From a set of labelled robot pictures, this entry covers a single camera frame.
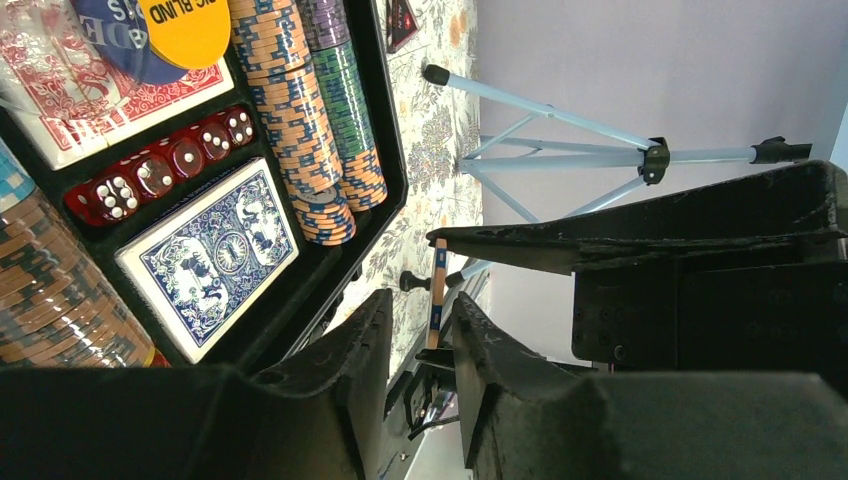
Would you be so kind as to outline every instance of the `tripod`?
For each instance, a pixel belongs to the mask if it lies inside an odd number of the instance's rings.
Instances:
[[[790,145],[783,137],[774,137],[759,145],[740,148],[717,148],[702,150],[672,151],[663,137],[643,138],[610,127],[593,120],[560,110],[552,105],[538,103],[498,88],[453,74],[438,65],[428,65],[423,72],[428,82],[443,87],[452,87],[478,95],[505,105],[521,108],[528,114],[512,126],[495,136],[481,136],[481,145],[459,161],[459,171],[476,178],[487,190],[514,210],[528,223],[539,223],[539,219],[509,193],[492,181],[487,173],[516,171],[569,170],[578,168],[636,167],[637,177],[624,185],[601,195],[586,205],[568,213],[563,218],[600,210],[642,187],[660,183],[671,164],[747,162],[751,164],[773,164],[806,160],[810,156],[810,144]],[[511,137],[521,127],[536,118],[551,118],[595,132],[623,142],[629,146],[616,147],[584,143],[555,142]],[[512,145],[530,148],[530,152],[518,157],[486,158],[480,156],[495,145]],[[569,155],[536,156],[543,150],[572,152]],[[459,272],[448,275],[446,285],[454,287],[464,280],[488,270],[493,262],[477,261]],[[401,274],[401,290],[429,289],[430,280],[415,277],[412,272]]]

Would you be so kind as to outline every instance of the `floral pattern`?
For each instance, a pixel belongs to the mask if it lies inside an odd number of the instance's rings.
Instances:
[[[385,29],[386,2],[377,2]],[[406,206],[363,262],[362,277],[344,291],[330,329],[344,321],[377,288],[394,292],[394,331],[390,374],[410,353],[430,311],[423,289],[401,292],[404,270],[427,278],[433,250],[424,236],[444,226],[480,225],[482,191],[468,175],[459,175],[456,162],[480,142],[480,103],[465,92],[432,85],[421,76],[429,64],[477,78],[476,0],[411,0],[418,33],[388,57],[392,89],[409,176]],[[466,258],[451,254],[448,271],[461,269]]]

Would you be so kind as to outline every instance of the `black tray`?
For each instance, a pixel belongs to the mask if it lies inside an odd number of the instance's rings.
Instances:
[[[114,253],[133,237],[175,208],[214,185],[247,160],[264,156],[283,200],[289,224],[295,231],[300,256],[251,305],[238,322],[203,358],[201,363],[230,363],[246,372],[254,372],[293,353],[324,315],[339,293],[350,282],[377,238],[406,203],[408,180],[394,100],[386,65],[385,45],[374,0],[345,2],[351,37],[371,114],[371,124],[380,156],[388,198],[372,210],[356,214],[357,233],[338,247],[323,247],[306,242],[287,201],[282,176],[274,168],[274,154],[263,129],[249,145],[235,150],[223,161],[209,165],[197,177],[177,185],[165,197],[145,205],[127,220],[109,227],[90,227],[80,222],[65,206],[62,197],[74,186],[144,146],[211,114],[233,105],[248,109],[253,122],[260,125],[247,90],[244,74],[232,47],[225,56],[235,83],[230,92],[220,95],[174,118],[151,127],[85,160],[62,170],[52,171],[41,160],[39,151],[27,141],[8,112],[0,109],[0,131],[9,148],[44,191],[69,228],[136,315],[156,347],[172,365],[187,362],[160,326],[132,284],[115,263]]]

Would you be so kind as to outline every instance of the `die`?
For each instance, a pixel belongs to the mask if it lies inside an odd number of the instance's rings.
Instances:
[[[232,107],[218,114],[227,128],[230,140],[235,147],[241,147],[253,140],[254,126],[250,115],[242,107]]]
[[[84,222],[103,226],[120,222],[138,210],[139,193],[121,172],[109,170],[65,195],[65,203]]]
[[[151,145],[150,151],[142,150],[139,155],[151,152],[160,155],[171,168],[174,181],[182,183],[196,177],[206,166],[203,150],[191,137],[187,130],[179,131]]]
[[[219,162],[232,150],[227,129],[218,121],[217,116],[207,118],[199,125],[189,127],[192,137],[200,145],[210,162]]]
[[[135,184],[142,203],[162,198],[174,188],[174,172],[168,162],[157,153],[136,154],[120,164],[122,171]]]

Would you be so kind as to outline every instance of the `black rubber foot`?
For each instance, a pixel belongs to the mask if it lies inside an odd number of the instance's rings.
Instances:
[[[423,288],[424,290],[430,291],[430,279],[429,278],[418,278],[414,273],[409,270],[404,270],[400,274],[400,280],[398,281],[398,286],[402,292],[411,292],[416,288]]]
[[[430,64],[424,67],[424,80],[444,87],[450,80],[450,72],[438,65]]]

